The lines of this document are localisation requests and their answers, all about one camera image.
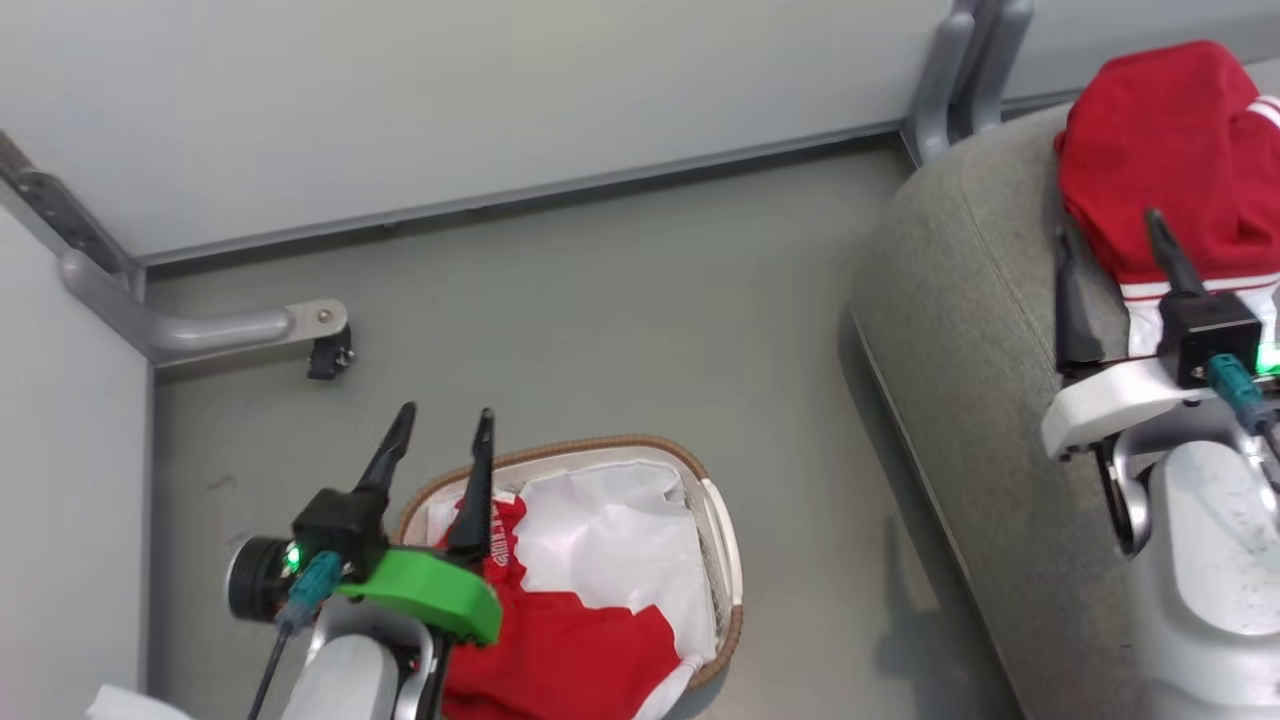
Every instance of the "black cable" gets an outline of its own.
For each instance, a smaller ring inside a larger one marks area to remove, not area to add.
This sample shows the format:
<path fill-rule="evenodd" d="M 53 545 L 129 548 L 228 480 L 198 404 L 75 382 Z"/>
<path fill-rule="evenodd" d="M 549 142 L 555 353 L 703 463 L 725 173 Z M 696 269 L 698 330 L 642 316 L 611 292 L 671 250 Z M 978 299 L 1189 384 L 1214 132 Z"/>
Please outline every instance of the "black cable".
<path fill-rule="evenodd" d="M 280 656 L 284 655 L 284 646 L 289 642 L 291 634 L 285 626 L 280 628 L 280 634 L 275 635 L 275 647 L 271 648 L 271 657 L 266 661 L 262 680 L 257 684 L 257 694 L 253 696 L 253 705 L 248 707 L 248 720 L 257 720 L 257 714 L 262 711 L 266 689 L 271 687 L 271 678 L 275 676 L 275 666 L 280 664 Z"/>

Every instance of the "white wall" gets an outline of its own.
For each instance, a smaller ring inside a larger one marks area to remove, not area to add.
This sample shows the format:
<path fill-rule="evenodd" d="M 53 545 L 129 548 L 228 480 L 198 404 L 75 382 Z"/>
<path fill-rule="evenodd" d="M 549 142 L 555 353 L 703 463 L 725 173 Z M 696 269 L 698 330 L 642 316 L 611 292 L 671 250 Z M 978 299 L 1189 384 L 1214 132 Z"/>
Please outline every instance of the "white wall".
<path fill-rule="evenodd" d="M 1111 58 L 1199 38 L 1245 61 L 1280 56 L 1280 3 L 1037 0 L 1005 97 L 1079 90 Z"/>
<path fill-rule="evenodd" d="M 146 676 L 151 377 L 14 213 L 0 184 L 0 716 L 83 717 Z"/>
<path fill-rule="evenodd" d="M 136 255 L 900 119 L 948 0 L 42 0 L 0 127 Z"/>

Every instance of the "green led light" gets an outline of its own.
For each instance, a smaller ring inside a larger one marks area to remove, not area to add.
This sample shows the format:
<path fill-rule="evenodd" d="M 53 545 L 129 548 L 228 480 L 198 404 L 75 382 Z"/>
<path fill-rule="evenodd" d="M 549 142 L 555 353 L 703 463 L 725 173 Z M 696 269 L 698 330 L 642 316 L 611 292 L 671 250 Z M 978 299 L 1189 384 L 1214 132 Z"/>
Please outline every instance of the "green led light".
<path fill-rule="evenodd" d="M 1280 343 L 1265 342 L 1258 346 L 1258 375 L 1280 375 Z"/>
<path fill-rule="evenodd" d="M 297 573 L 298 568 L 302 566 L 302 551 L 292 542 L 289 543 L 288 552 L 284 553 L 284 564 L 289 568 L 291 573 Z"/>

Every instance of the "teal cable connector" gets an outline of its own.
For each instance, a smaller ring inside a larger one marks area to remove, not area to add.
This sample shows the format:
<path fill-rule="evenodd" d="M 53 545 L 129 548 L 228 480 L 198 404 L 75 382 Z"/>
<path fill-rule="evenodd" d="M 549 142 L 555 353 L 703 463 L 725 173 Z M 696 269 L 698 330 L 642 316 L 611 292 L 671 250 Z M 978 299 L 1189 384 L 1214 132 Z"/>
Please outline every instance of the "teal cable connector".
<path fill-rule="evenodd" d="M 1266 434 L 1271 429 L 1275 411 L 1262 397 L 1262 391 L 1253 384 L 1253 377 L 1234 355 L 1210 357 L 1208 384 L 1226 401 L 1235 413 L 1236 421 L 1249 434 Z"/>
<path fill-rule="evenodd" d="M 289 601 L 275 614 L 275 625 L 291 635 L 306 628 L 340 582 L 342 557 L 330 550 L 316 555 L 289 588 Z"/>

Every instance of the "red cloth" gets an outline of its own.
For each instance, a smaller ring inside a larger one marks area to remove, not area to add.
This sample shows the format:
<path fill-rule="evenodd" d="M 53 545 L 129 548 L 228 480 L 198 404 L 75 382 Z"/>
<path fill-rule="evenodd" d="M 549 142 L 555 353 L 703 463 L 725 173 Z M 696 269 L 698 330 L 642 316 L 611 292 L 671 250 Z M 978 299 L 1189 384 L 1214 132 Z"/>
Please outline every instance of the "red cloth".
<path fill-rule="evenodd" d="M 1165 292 L 1125 287 L 1166 281 L 1148 208 L 1204 279 L 1277 279 L 1280 122 L 1257 109 L 1271 100 L 1229 50 L 1192 42 L 1111 60 L 1071 108 L 1055 142 L 1062 199 L 1128 300 Z"/>
<path fill-rule="evenodd" d="M 498 643 L 458 647 L 444 683 L 449 720 L 630 720 L 680 657 L 671 624 L 649 606 L 588 609 L 568 592 L 520 587 L 512 532 L 525 501 L 494 502 L 484 574 L 502 601 Z"/>

